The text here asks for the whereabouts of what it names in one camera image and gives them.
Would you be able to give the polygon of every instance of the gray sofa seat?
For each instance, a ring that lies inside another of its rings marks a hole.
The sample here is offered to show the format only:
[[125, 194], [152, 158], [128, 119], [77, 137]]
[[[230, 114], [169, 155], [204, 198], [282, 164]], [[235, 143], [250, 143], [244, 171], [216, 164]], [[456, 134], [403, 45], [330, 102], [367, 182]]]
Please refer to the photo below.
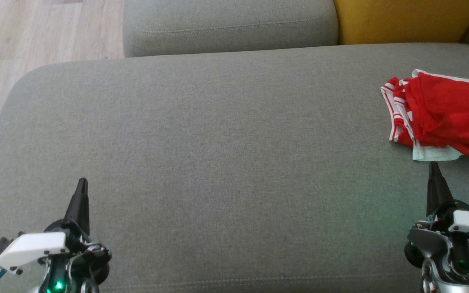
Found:
[[[0, 237], [42, 231], [89, 180], [101, 292], [418, 291], [405, 260], [427, 164], [388, 141], [379, 87], [469, 78], [469, 46], [383, 44], [42, 67], [0, 115]], [[469, 203], [469, 158], [441, 163]], [[25, 292], [38, 265], [6, 276]]]
[[336, 45], [332, 0], [127, 0], [126, 57]]

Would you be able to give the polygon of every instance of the couch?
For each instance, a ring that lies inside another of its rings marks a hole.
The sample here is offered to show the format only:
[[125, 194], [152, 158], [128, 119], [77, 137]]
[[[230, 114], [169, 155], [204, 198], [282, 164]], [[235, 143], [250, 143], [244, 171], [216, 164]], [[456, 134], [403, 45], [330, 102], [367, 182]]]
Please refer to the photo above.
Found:
[[[428, 165], [388, 141], [379, 87], [415, 68], [469, 78], [469, 45], [342, 46], [331, 0], [231, 3], [129, 0], [125, 52], [143, 57], [18, 81], [0, 237], [44, 230], [86, 177], [114, 256], [103, 293], [418, 291], [403, 247]], [[469, 204], [469, 157], [440, 167]], [[0, 292], [42, 280], [24, 270]]]

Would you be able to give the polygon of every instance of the red cloth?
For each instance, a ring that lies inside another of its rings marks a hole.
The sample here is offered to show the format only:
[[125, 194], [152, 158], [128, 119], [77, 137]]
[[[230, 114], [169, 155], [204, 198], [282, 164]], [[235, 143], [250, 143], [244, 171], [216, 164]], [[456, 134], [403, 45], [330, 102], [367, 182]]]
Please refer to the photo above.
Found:
[[423, 73], [405, 81], [412, 128], [421, 145], [450, 145], [469, 155], [469, 83]]

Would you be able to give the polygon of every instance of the folded clothes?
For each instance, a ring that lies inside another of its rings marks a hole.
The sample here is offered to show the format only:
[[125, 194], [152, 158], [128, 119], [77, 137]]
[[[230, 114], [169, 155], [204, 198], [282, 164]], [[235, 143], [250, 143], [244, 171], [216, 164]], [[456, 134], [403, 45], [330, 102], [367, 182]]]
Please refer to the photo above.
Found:
[[416, 69], [412, 78], [392, 78], [381, 92], [391, 116], [389, 140], [412, 147], [414, 160], [469, 155], [469, 80]]

